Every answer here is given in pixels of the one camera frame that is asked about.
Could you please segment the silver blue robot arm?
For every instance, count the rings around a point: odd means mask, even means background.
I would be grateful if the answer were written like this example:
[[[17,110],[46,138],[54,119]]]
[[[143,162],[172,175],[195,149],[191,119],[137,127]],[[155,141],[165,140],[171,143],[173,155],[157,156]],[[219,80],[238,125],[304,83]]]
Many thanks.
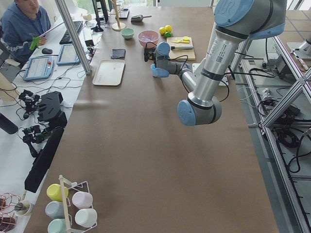
[[[186,126],[216,122],[222,107],[214,96],[220,81],[234,58],[239,44],[246,39],[264,39],[281,34],[285,27],[284,0],[221,0],[214,11],[215,38],[200,74],[194,75],[184,62],[169,58],[171,47],[161,42],[155,49],[151,65],[154,77],[178,75],[189,93],[179,102],[178,117]]]

